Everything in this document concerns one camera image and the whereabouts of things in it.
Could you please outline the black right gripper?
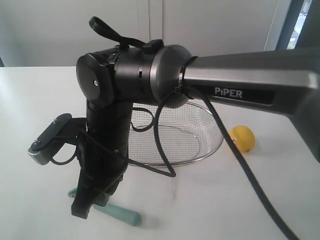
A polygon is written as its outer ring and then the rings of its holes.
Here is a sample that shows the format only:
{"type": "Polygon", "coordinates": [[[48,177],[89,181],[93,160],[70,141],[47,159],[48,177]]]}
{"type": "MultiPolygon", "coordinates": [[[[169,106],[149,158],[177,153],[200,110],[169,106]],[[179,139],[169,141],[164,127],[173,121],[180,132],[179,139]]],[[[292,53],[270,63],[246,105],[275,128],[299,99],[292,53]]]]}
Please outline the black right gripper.
{"type": "Polygon", "coordinates": [[[105,207],[128,168],[132,104],[118,101],[99,108],[87,103],[85,118],[72,118],[59,133],[76,146],[80,165],[71,214],[87,219],[92,205],[105,207]]]}

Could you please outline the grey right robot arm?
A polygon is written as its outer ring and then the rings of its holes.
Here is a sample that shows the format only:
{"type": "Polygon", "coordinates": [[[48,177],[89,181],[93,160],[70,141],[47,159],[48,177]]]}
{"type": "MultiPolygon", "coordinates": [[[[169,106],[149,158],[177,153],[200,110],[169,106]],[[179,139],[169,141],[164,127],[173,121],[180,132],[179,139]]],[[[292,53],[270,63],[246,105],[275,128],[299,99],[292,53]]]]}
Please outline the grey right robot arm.
{"type": "Polygon", "coordinates": [[[81,56],[75,70],[86,119],[76,132],[80,175],[73,216],[86,219],[93,204],[105,206],[117,189],[129,163],[135,103],[178,108],[203,99],[284,115],[320,157],[318,47],[202,57],[180,45],[115,47],[81,56]]]}

